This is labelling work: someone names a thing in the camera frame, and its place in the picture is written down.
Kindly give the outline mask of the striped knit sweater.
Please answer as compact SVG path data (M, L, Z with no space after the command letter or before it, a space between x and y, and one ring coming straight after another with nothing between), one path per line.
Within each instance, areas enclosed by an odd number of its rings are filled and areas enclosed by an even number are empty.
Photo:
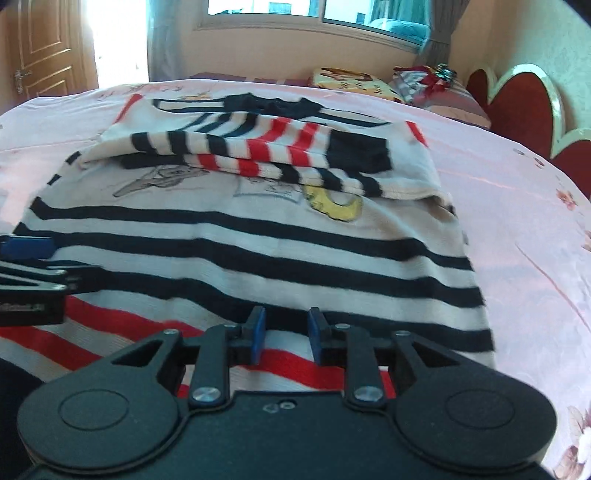
M67 300L61 324L2 330L2 366L30 384L256 306L270 334L249 387L341 385L311 363L311 308L495 363L463 229L409 120L305 98L137 94L62 158L16 233L52 240L49 263L90 266L96 286Z

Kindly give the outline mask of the brown wooden door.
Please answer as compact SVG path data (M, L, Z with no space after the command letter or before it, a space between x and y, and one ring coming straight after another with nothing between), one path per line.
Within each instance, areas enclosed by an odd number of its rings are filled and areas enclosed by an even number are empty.
M1 3L1 111L98 87L85 1Z

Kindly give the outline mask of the pink floral bed sheet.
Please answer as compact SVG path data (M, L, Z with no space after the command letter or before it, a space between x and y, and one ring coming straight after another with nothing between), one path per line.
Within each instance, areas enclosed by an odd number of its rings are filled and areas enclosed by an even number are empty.
M590 203L525 147L377 98L207 80L28 101L1 118L1 236L62 158L134 95L252 94L416 123L466 239L493 335L486 366L407 330L333 324L335 389L249 387L242 325L162 330L59 378L1 364L5 479L586 479Z

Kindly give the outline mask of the yellow red folded blanket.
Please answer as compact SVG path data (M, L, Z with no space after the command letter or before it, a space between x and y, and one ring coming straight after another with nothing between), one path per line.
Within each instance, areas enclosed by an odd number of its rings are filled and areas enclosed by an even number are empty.
M404 104L404 99L389 84L365 73L322 67L312 72L308 85L315 88L358 93Z

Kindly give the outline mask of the grey left curtain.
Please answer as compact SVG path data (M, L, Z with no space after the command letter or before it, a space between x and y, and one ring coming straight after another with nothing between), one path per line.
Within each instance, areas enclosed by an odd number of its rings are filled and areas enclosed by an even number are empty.
M147 68L152 82L179 79L182 73L177 17L180 2L146 2Z

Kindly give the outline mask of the grey curtain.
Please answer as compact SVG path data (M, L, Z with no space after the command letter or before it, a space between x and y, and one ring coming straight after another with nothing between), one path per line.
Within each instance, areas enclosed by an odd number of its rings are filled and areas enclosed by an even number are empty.
M147 68L152 82L179 79L182 73L177 17L180 2L146 2Z
M470 0L430 0L427 8L428 35L415 59L415 65L435 67L448 64L452 35Z

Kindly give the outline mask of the striped pillow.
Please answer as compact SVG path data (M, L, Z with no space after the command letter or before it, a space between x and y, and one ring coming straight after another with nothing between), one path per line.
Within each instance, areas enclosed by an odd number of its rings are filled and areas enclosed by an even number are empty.
M491 120L463 84L457 78L452 85L439 83L434 69L428 65L394 68L390 86L408 105L489 130Z

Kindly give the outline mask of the shiny ribbon bow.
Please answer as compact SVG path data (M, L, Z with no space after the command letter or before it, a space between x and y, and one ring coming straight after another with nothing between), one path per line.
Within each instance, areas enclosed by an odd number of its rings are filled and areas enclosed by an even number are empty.
M434 74L439 83L447 85L452 85L457 78L457 72L445 63L438 64L434 69Z

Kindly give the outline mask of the red heart-shaped headboard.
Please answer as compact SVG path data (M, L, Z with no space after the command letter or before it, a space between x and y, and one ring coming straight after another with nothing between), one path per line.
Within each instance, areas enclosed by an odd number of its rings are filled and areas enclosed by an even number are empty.
M550 161L590 196L590 130L566 128L559 90L541 67L519 64L497 76L482 66L469 76L467 90L490 118L493 133Z

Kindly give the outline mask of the grey right curtain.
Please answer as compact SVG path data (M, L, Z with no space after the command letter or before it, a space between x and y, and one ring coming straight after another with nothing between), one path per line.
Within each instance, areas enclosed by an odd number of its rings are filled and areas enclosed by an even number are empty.
M470 0L430 0L427 8L428 35L415 59L415 65L435 67L448 64L452 35Z

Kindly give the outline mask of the window with frame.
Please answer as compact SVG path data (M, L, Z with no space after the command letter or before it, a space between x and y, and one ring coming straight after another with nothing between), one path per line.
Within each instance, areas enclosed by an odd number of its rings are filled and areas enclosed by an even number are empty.
M197 27L273 28L420 46L429 35L427 1L204 1Z

